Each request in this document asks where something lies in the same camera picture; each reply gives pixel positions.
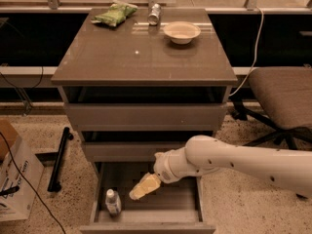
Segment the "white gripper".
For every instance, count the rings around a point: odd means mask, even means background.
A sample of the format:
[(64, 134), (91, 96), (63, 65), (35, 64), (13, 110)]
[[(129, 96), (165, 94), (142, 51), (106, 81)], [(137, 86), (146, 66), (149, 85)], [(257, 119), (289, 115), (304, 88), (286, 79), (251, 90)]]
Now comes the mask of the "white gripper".
[(154, 173), (147, 173), (139, 183), (131, 190), (129, 196), (132, 200), (139, 200), (143, 196), (157, 190), (161, 181), (172, 183), (174, 175), (169, 166), (169, 156), (165, 152), (155, 153)]

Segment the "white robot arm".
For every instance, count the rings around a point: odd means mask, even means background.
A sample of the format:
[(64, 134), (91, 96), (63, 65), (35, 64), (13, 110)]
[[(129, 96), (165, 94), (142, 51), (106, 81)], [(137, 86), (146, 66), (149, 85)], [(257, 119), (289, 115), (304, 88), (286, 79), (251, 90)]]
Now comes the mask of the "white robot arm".
[(312, 196), (312, 152), (237, 146), (211, 136), (194, 136), (180, 149), (157, 152), (153, 172), (146, 174), (129, 196), (138, 200), (187, 176), (203, 176), (227, 168), (262, 179), (300, 196)]

